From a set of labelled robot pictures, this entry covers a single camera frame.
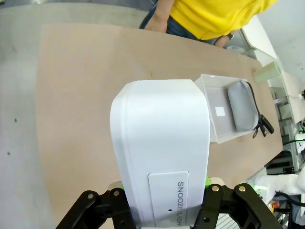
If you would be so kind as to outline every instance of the person's forearm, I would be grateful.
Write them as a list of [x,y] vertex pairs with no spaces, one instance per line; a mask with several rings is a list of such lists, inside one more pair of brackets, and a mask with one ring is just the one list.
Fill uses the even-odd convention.
[[155,16],[160,19],[168,20],[175,0],[159,0],[157,4],[157,9],[155,11]]

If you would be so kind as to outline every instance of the blue pants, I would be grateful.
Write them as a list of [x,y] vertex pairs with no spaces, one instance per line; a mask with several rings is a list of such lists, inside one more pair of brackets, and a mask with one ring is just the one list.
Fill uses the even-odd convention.
[[[157,4],[155,4],[150,9],[148,14],[146,15],[146,17],[142,21],[142,23],[140,25],[140,29],[145,28],[145,26],[147,25],[149,20],[152,18],[154,12],[156,11],[156,8],[157,8]],[[178,22],[176,22],[174,20],[174,18],[172,18],[171,16],[169,17],[169,19],[167,21],[166,33],[171,34],[171,35],[176,35],[176,36],[179,36],[179,37],[189,38],[189,39],[200,41],[200,42],[204,42],[204,43],[207,43],[207,44],[214,44],[215,41],[217,40],[217,38],[210,39],[210,40],[205,40],[205,41],[197,39],[194,35],[192,35],[190,32],[188,32],[183,26],[181,26]]]

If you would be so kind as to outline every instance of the white wall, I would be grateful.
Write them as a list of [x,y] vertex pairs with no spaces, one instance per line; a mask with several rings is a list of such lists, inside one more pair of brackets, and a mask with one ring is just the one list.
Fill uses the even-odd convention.
[[284,69],[305,88],[305,0],[278,0],[259,19]]

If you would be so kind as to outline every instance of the white device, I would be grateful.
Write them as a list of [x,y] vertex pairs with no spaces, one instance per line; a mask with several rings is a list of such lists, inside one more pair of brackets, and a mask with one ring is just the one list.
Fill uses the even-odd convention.
[[193,225],[210,143],[204,94],[191,80],[129,83],[112,103],[110,127],[137,228]]

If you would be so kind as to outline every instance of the white plastic box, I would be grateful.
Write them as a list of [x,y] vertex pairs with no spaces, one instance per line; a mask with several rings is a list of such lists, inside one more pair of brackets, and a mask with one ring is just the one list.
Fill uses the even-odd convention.
[[209,108],[210,142],[222,143],[253,133],[253,130],[238,132],[234,122],[227,88],[240,80],[233,77],[201,74],[195,81],[205,95]]

